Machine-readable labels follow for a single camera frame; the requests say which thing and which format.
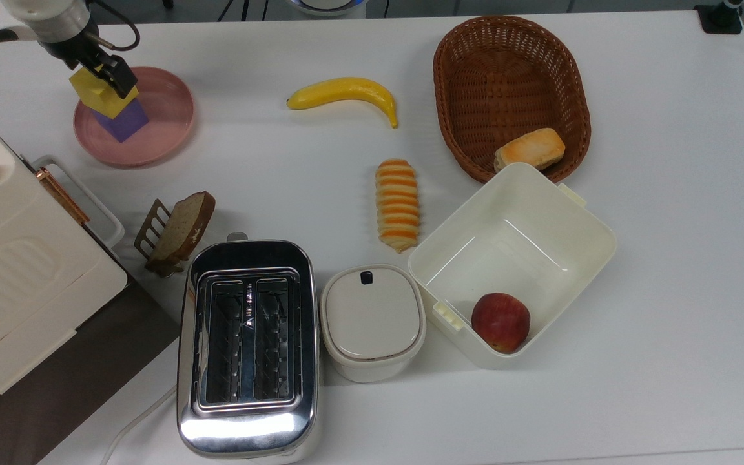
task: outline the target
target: container lid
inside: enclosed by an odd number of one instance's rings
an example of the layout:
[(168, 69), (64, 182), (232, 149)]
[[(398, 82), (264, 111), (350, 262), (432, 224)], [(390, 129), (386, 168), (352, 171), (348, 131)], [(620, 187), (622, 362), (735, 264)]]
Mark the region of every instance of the container lid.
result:
[(425, 324), (419, 290), (392, 265), (346, 270), (333, 277), (323, 296), (321, 318), (327, 347), (355, 361), (407, 353), (420, 343)]

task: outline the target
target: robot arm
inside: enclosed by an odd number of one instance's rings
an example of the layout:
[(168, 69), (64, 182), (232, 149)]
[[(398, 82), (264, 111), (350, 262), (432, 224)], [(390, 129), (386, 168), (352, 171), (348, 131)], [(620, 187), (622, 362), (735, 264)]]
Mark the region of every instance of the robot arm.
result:
[(101, 47), (110, 43), (100, 39), (86, 0), (0, 0), (0, 42), (18, 39), (39, 41), (71, 70), (83, 65), (120, 98), (136, 85), (136, 76), (124, 59)]

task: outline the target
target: wicker basket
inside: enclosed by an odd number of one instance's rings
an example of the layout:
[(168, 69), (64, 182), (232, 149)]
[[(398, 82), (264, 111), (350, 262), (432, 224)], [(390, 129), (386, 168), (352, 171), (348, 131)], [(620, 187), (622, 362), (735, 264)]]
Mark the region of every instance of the wicker basket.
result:
[(572, 173), (590, 144), (590, 112), (573, 55), (548, 30), (520, 17), (486, 15), (440, 41), (432, 70), (440, 131), (461, 168), (482, 183), (495, 151), (541, 127), (566, 145), (543, 170), (552, 182)]

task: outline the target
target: twisted pastry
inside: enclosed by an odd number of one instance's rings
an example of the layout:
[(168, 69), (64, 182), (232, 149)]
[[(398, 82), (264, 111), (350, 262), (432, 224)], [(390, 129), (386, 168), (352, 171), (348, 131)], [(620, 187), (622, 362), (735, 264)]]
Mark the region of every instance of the twisted pastry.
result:
[(419, 241), (419, 184), (407, 161), (391, 158), (375, 172), (378, 238), (398, 253)]

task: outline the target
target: red apple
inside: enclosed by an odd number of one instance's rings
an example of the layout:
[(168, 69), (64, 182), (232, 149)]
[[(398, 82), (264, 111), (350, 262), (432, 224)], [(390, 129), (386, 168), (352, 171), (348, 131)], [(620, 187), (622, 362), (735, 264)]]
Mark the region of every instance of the red apple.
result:
[(500, 353), (512, 353), (530, 333), (530, 312), (510, 294), (493, 292), (479, 298), (473, 308), (473, 329)]

